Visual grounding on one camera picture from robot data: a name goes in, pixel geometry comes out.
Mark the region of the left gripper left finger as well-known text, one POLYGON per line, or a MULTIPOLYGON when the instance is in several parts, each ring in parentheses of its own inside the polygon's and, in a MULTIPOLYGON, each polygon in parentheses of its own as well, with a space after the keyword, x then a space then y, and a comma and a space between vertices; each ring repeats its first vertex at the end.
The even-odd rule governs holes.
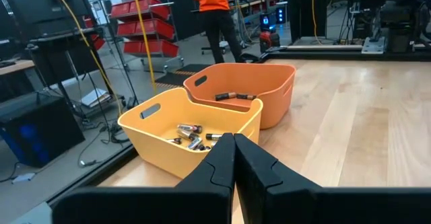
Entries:
POLYGON ((235 140, 225 133, 174 187, 77 189, 53 208, 53 224, 231 224, 235 140))

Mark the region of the orange plastic bin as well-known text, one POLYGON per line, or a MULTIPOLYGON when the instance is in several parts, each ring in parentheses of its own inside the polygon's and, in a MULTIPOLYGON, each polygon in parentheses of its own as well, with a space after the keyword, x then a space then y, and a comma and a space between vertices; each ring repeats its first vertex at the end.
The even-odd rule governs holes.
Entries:
POLYGON ((266 129, 275 126, 289 110, 295 73, 293 65, 220 63, 192 75, 183 85, 196 103, 241 112, 249 110, 251 100, 216 101, 215 95, 256 95, 263 102, 261 128, 266 129))

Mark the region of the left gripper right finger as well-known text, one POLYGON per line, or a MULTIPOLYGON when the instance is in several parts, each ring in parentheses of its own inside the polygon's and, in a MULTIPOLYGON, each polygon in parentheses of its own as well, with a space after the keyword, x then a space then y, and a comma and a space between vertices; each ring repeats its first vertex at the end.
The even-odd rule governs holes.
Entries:
POLYGON ((431 224, 431 188, 322 187, 235 134, 246 224, 431 224))

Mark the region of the black work table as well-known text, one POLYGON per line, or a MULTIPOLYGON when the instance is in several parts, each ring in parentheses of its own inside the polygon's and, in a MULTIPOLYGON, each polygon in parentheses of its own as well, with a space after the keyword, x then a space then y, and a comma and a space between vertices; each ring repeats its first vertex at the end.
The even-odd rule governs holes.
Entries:
POLYGON ((111 102, 120 102, 123 98, 114 94, 111 89, 102 61, 92 42, 92 36, 98 33, 99 30, 95 28, 84 28, 64 34, 35 38, 28 44, 28 49, 42 75, 43 84, 48 88, 56 85, 71 112, 80 118, 97 114, 111 102), (101 74, 111 98, 93 108, 88 108, 81 104, 80 100, 72 100, 69 97, 63 82, 73 77, 89 75, 94 71, 99 71, 101 74))

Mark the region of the white power adapter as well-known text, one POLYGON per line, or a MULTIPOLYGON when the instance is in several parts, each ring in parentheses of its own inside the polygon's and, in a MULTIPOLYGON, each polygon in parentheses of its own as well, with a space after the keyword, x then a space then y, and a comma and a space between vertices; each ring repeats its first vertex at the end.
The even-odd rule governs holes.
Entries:
POLYGON ((14 177, 11 181, 12 184, 17 184, 19 182, 29 182, 31 181, 34 176, 36 175, 36 173, 34 172, 30 172, 30 173, 26 173, 26 174, 21 174, 18 175, 16 177, 14 177))

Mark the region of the light wooden desk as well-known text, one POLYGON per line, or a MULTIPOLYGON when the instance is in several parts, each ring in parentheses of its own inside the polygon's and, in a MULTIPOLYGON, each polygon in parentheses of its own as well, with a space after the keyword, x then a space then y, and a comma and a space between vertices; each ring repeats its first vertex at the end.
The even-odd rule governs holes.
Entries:
POLYGON ((0 61, 0 103, 34 91, 27 76, 33 68, 31 60, 0 61))

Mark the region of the black floor mat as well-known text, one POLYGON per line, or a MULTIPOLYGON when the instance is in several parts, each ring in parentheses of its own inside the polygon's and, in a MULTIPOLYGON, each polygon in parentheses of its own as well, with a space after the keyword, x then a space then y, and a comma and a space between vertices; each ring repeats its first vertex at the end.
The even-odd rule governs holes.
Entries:
POLYGON ((210 67, 210 65, 204 64, 190 64, 173 72, 167 72, 162 77, 155 80, 157 86, 161 87, 183 87, 183 83, 186 79, 192 75, 210 67))

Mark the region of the red black floor machine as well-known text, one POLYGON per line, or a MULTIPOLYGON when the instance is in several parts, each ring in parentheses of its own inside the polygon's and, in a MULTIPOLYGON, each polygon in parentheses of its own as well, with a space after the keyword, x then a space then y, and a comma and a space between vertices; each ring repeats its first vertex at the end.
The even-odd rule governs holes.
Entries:
POLYGON ((264 31, 259 35, 260 52, 264 53, 272 47, 280 46, 279 34, 272 31, 264 31))

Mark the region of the yellow plastic bin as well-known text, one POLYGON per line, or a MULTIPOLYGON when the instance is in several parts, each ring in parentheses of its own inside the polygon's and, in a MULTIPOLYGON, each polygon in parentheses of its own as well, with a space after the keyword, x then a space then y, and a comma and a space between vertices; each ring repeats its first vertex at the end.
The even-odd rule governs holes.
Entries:
POLYGON ((240 133, 254 143, 259 141, 263 102, 251 101, 248 111, 240 112, 192 102, 183 88, 169 89, 133 109, 118 119, 139 156, 179 178, 190 174, 209 153, 209 150, 189 149, 190 139, 182 143, 170 142, 178 138, 178 125, 202 127, 202 144, 212 146, 206 134, 240 133))

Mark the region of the white flat device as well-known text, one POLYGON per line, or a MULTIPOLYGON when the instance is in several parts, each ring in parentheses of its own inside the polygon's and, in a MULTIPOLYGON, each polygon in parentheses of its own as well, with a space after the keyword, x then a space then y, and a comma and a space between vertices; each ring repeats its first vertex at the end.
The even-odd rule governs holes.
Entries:
POLYGON ((93 89, 89 94, 84 96, 80 102, 88 108, 93 108, 99 103, 102 103, 111 98, 110 94, 103 89, 93 89))

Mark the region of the black partition wall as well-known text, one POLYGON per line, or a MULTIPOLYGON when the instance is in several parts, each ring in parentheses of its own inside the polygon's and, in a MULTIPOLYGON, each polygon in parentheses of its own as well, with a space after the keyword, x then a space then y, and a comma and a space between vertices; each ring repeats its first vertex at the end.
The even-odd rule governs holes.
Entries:
POLYGON ((302 37, 324 38, 327 35, 329 0, 287 0, 291 41, 302 37))

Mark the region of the large black screen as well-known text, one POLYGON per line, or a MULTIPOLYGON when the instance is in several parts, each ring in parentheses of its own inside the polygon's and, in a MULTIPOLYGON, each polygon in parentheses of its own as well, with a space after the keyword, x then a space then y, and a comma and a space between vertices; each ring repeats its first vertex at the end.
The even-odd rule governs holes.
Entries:
POLYGON ((88 0, 8 0, 31 38, 64 34, 84 27, 91 15, 88 0))

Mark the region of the metal rack with red bins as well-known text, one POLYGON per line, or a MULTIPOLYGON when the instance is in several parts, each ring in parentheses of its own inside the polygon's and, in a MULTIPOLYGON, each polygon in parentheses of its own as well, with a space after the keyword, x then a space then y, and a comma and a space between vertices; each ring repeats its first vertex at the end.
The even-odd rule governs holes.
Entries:
POLYGON ((110 17, 118 24, 123 52, 138 58, 145 71, 165 73, 185 65, 180 54, 172 12, 173 2, 135 0, 112 6, 110 17))

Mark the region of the black box with blue lights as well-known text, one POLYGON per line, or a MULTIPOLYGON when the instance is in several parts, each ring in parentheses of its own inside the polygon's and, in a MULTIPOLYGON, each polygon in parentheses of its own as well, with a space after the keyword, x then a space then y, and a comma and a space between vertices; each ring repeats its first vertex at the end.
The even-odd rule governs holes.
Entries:
POLYGON ((261 28, 272 29, 278 24, 284 24, 288 20, 287 1, 276 3, 260 15, 261 28))

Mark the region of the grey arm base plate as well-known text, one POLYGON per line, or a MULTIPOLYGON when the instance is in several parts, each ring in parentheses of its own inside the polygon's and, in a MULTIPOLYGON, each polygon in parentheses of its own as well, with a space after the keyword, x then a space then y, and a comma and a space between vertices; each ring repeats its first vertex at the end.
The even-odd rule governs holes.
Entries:
POLYGON ((362 46, 362 54, 383 54, 386 49, 386 38, 384 36, 376 38, 367 37, 362 46))

